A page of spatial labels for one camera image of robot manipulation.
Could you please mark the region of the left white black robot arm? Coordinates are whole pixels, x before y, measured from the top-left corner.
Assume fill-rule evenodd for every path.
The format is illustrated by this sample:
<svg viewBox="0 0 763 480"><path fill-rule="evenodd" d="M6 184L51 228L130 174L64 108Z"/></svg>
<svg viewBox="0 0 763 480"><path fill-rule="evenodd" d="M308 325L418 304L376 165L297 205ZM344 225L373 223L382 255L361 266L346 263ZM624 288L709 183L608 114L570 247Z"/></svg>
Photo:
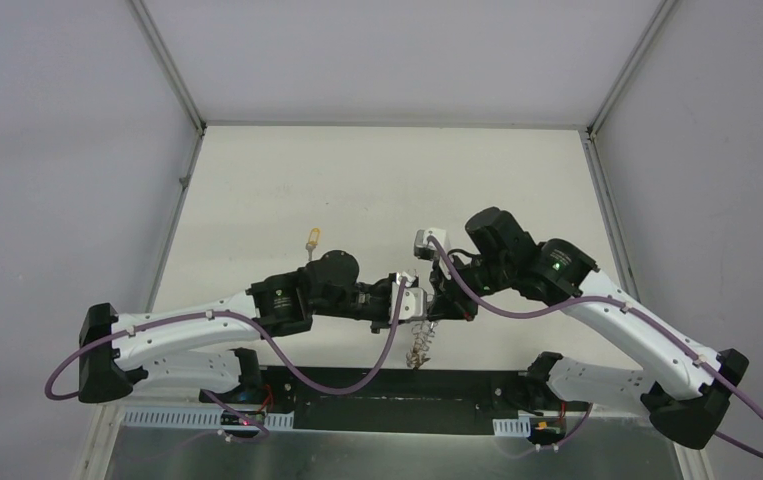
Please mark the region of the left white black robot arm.
<svg viewBox="0 0 763 480"><path fill-rule="evenodd" d="M79 336L79 385L85 404L120 400L139 388L194 388L254 402L262 378L247 355L225 360L208 347L271 342L312 328L315 316L363 320L382 330L410 313L416 280L391 273L358 281L354 256L333 250L306 265L203 305L164 313L120 313L109 303L88 308Z"/></svg>

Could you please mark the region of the metal disc with keyrings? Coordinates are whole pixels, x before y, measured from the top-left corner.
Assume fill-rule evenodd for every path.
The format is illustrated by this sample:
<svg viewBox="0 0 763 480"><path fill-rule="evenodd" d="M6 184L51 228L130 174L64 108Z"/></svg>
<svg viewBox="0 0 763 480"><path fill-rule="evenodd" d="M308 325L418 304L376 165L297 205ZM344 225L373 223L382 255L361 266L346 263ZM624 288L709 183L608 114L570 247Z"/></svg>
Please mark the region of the metal disc with keyrings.
<svg viewBox="0 0 763 480"><path fill-rule="evenodd" d="M413 325L411 328L413 343L405 357L407 368L419 370L431 360L429 351L436 335L436 327L437 323L434 321L422 321Z"/></svg>

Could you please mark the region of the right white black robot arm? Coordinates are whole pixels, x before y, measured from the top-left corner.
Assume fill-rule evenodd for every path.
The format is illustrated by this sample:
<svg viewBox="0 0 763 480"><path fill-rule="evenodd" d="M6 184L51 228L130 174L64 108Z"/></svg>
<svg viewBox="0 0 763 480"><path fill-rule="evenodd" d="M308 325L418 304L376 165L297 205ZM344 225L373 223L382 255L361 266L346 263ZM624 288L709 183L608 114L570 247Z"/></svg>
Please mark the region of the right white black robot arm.
<svg viewBox="0 0 763 480"><path fill-rule="evenodd" d="M433 262L435 298L466 320L490 307L486 297L513 290L594 330L637 363L618 369L543 352L525 370L526 400L540 410L585 402L647 418L667 439L700 450L730 406L730 387L748 359L689 340L619 287L597 263L562 239L536 242L513 215L489 207L465 231L477 249L469 262L452 257L444 233L417 235L414 254Z"/></svg>

